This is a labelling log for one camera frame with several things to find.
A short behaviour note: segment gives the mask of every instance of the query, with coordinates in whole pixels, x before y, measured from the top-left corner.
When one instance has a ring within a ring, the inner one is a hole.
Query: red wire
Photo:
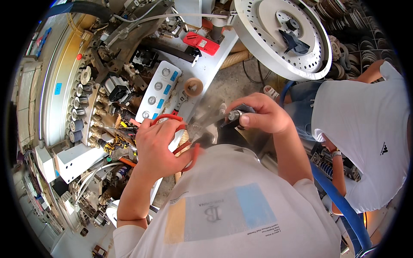
[[[160,116],[156,117],[155,120],[153,120],[151,126],[155,125],[155,124],[156,124],[160,119],[162,119],[162,118],[175,119],[175,120],[178,120],[178,121],[180,121],[180,122],[183,120],[183,118],[180,117],[180,116],[176,116],[176,115],[172,115],[172,114],[163,114],[163,115],[160,115]],[[180,126],[175,130],[175,132],[178,132],[179,130],[182,130],[182,129],[186,129],[185,125],[180,125]],[[178,148],[176,148],[172,153],[173,153],[173,154],[177,154],[178,152],[180,152],[181,150],[183,150],[185,147],[187,147],[187,146],[190,145],[190,144],[191,144],[191,143],[190,143],[189,141],[186,141],[186,142],[184,142],[184,144],[182,144],[181,146],[179,146]],[[183,170],[181,170],[181,172],[188,171],[188,170],[190,170],[193,166],[195,166],[195,163],[197,162],[197,159],[198,159],[198,154],[199,154],[199,143],[196,143],[195,146],[194,146],[194,155],[193,155],[191,164],[190,164],[188,167],[186,167],[186,168],[184,168]]]
[[[189,141],[184,142],[181,146],[179,146],[178,148],[176,148],[176,150],[174,150],[172,153],[175,155],[178,152],[180,152],[181,150],[183,150],[185,147],[187,147],[188,145],[190,145],[191,143]]]
[[[197,159],[198,159],[198,154],[199,154],[199,143],[195,143],[194,156],[193,156],[193,158],[192,158],[192,162],[191,162],[191,164],[190,164],[188,167],[186,167],[186,168],[184,168],[183,170],[181,170],[181,172],[188,171],[188,170],[190,170],[193,166],[195,166],[195,163],[197,162]]]

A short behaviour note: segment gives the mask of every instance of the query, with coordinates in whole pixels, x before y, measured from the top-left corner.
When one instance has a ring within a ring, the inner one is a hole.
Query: white sandal
[[[264,93],[265,95],[269,96],[271,99],[275,101],[275,99],[280,95],[278,92],[276,92],[275,89],[273,89],[271,86],[267,85],[264,86]]]

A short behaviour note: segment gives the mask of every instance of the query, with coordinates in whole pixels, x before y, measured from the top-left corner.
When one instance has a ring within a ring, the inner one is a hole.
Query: wrist
[[[153,176],[151,169],[148,169],[146,166],[144,166],[144,164],[138,163],[133,168],[131,179],[139,181],[139,184],[143,187],[147,186],[152,188],[152,186],[159,178],[155,178]]]
[[[340,156],[340,157],[341,157],[341,151],[333,151],[333,152],[331,152],[331,157],[334,158],[335,156]]]

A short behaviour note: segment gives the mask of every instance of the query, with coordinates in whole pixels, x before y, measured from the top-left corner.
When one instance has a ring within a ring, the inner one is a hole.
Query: pressure gauge
[[[168,76],[171,73],[171,71],[169,70],[169,68],[164,68],[162,70],[162,75],[163,76]]]
[[[155,104],[155,102],[156,102],[156,98],[154,96],[149,97],[149,99],[148,99],[149,105],[153,105],[153,104]]]
[[[149,117],[149,112],[148,111],[143,112],[142,117],[143,118],[148,118]]]
[[[157,82],[157,83],[155,83],[155,89],[156,89],[156,90],[161,90],[162,87],[163,87],[163,85],[162,85],[162,83],[161,83],[160,81]]]

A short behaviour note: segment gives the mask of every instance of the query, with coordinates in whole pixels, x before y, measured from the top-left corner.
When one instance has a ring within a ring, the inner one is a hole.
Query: logo on shirt
[[[382,151],[380,152],[380,156],[386,152],[389,152],[389,151],[387,150],[386,142],[383,142],[383,147],[382,147]]]
[[[220,220],[218,214],[218,207],[219,206],[210,206],[208,209],[205,210],[207,221],[216,222],[217,220]]]

